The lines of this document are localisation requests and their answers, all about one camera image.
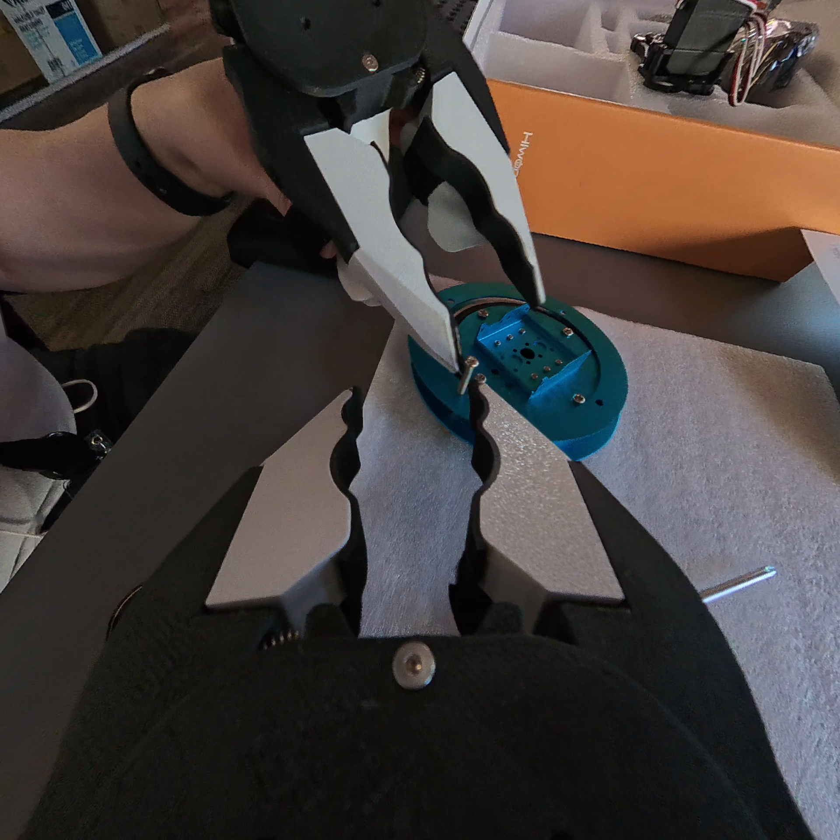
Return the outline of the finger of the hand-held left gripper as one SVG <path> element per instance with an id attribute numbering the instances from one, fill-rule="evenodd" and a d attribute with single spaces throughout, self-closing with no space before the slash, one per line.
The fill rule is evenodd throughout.
<path id="1" fill-rule="evenodd" d="M 455 373 L 459 353 L 452 318 L 430 286 L 424 259 L 404 237 L 392 211 L 390 121 L 386 110 L 357 122 L 349 132 L 328 129 L 306 137 L 358 245 L 339 261 L 339 278 L 353 300 L 382 305 L 426 352 Z"/>
<path id="2" fill-rule="evenodd" d="M 539 262 L 508 153 L 456 72 L 433 84 L 422 115 L 407 158 L 437 182 L 427 199 L 433 240 L 450 253 L 489 244 L 523 299 L 542 306 Z"/>

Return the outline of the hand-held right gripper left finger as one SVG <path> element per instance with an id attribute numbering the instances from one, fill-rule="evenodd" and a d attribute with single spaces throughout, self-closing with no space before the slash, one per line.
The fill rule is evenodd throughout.
<path id="1" fill-rule="evenodd" d="M 206 607 L 278 606 L 301 631 L 314 606 L 333 604 L 360 630 L 366 546 L 350 486 L 362 405 L 359 389 L 340 393 L 266 459 Z"/>

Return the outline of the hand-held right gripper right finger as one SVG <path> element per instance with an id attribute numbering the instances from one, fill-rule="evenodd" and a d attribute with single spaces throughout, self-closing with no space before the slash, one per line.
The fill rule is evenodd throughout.
<path id="1" fill-rule="evenodd" d="M 566 455 L 487 384 L 469 386 L 475 432 L 465 551 L 449 600 L 457 624 L 509 602 L 539 624 L 555 602 L 618 606 L 624 594 Z"/>

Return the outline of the blue round metal base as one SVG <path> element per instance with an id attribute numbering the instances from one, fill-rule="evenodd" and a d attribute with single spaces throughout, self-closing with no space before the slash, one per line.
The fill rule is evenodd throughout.
<path id="1" fill-rule="evenodd" d="M 486 384 L 574 461 L 615 432 L 627 399 L 616 347 L 593 321 L 547 297 L 530 308 L 514 287 L 466 283 L 438 293 L 465 356 Z"/>

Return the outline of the yellow-handled screwdriver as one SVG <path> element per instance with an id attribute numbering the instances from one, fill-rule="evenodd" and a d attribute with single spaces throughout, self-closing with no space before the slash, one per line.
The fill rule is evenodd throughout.
<path id="1" fill-rule="evenodd" d="M 721 598 L 741 592 L 752 585 L 770 580 L 777 574 L 775 567 L 771 565 L 764 565 L 751 572 L 740 574 L 728 581 L 715 584 L 699 592 L 700 599 L 708 604 Z"/>

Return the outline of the grey desk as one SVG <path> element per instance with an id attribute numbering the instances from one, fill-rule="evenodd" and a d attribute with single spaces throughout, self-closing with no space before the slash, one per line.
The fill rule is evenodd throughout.
<path id="1" fill-rule="evenodd" d="M 814 364 L 838 392 L 838 303 L 813 261 L 778 285 L 552 238 L 538 252 L 562 301 Z M 244 275 L 2 593 L 2 838 L 35 807 L 120 597 L 338 392 L 370 390 L 392 320 L 328 285 Z"/>

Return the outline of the person's left hand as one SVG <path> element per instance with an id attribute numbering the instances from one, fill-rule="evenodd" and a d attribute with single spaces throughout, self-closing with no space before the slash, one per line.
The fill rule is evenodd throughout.
<path id="1" fill-rule="evenodd" d="M 152 156 L 193 190 L 261 198 L 282 214 L 290 208 L 257 159 L 245 112 L 221 59 L 138 86 L 131 108 Z"/>

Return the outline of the white foam box insert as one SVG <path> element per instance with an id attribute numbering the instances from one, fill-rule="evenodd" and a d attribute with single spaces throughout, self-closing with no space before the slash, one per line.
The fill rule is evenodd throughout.
<path id="1" fill-rule="evenodd" d="M 815 25 L 810 55 L 790 84 L 737 107 L 708 97 L 647 89 L 631 52 L 635 35 L 664 33 L 675 2 L 482 2 L 470 28 L 488 78 L 618 103 L 670 116 L 838 147 L 838 2 L 782 2 L 774 15 Z"/>

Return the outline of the white foam sheet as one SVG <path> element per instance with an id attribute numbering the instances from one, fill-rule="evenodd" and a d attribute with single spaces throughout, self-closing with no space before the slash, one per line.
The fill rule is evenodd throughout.
<path id="1" fill-rule="evenodd" d="M 838 405 L 823 369 L 584 310 L 628 374 L 585 465 L 698 590 L 771 565 L 710 605 L 815 837 L 838 838 Z M 364 402 L 353 483 L 369 554 L 362 632 L 453 634 L 448 583 L 479 486 L 471 448 L 417 393 L 394 327 Z"/>

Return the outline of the orange kit box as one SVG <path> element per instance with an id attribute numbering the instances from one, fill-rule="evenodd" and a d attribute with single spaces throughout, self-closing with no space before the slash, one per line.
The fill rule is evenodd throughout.
<path id="1" fill-rule="evenodd" d="M 838 147 L 488 82 L 535 233 L 777 281 L 838 234 Z"/>

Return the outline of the large brown cardboard box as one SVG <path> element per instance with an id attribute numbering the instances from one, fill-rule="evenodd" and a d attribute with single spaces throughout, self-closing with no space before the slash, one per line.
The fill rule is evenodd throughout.
<path id="1" fill-rule="evenodd" d="M 88 1 L 93 30 L 111 47 L 125 46 L 165 24 L 157 1 Z"/>

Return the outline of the person's dark trousers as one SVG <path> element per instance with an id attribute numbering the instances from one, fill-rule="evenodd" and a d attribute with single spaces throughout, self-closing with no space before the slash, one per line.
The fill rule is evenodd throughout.
<path id="1" fill-rule="evenodd" d="M 30 352 L 60 384 L 86 380 L 97 387 L 97 401 L 76 415 L 77 433 L 88 436 L 99 431 L 114 444 L 195 338 L 194 333 L 178 329 L 143 328 L 117 343 Z"/>

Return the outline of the black wristband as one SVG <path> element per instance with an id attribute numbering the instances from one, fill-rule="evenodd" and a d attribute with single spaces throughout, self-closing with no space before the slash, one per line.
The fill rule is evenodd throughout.
<path id="1" fill-rule="evenodd" d="M 108 124 L 117 152 L 135 178 L 154 196 L 177 213 L 189 217 L 218 214 L 233 202 L 235 194 L 215 197 L 200 193 L 165 169 L 152 155 L 133 118 L 132 95 L 136 88 L 170 76 L 158 67 L 115 92 L 107 102 Z"/>

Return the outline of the black servo motor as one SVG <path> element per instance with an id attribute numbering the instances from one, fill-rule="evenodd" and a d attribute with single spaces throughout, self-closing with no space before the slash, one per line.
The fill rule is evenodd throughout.
<path id="1" fill-rule="evenodd" d="M 664 34 L 636 35 L 631 50 L 647 88 L 708 96 L 729 49 L 755 11 L 748 1 L 681 1 Z"/>

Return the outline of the person's white hoodie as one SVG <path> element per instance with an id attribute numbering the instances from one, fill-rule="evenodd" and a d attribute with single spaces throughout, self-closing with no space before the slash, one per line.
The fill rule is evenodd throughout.
<path id="1" fill-rule="evenodd" d="M 77 424 L 58 381 L 15 341 L 1 339 L 1 441 L 75 433 Z M 40 530 L 65 482 L 1 468 L 1 587 L 41 540 Z"/>

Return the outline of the white blue printed box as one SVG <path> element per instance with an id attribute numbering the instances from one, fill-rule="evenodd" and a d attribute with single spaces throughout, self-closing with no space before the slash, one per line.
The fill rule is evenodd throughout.
<path id="1" fill-rule="evenodd" d="M 75 1 L 2 1 L 1 10 L 49 83 L 102 58 Z"/>

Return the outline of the shiny black parts bag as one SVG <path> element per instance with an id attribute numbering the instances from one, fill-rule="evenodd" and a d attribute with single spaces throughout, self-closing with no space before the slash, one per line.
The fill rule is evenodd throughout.
<path id="1" fill-rule="evenodd" d="M 813 51 L 819 34 L 816 24 L 772 18 L 766 25 L 763 55 L 752 75 L 747 102 L 762 103 L 773 91 L 786 88 L 798 64 Z"/>

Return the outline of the open instruction booklet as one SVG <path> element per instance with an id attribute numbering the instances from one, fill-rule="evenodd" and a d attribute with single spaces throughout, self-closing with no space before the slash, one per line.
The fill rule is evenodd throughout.
<path id="1" fill-rule="evenodd" d="M 836 301 L 840 302 L 839 234 L 827 234 L 802 228 L 801 235 L 820 270 L 822 278 Z"/>

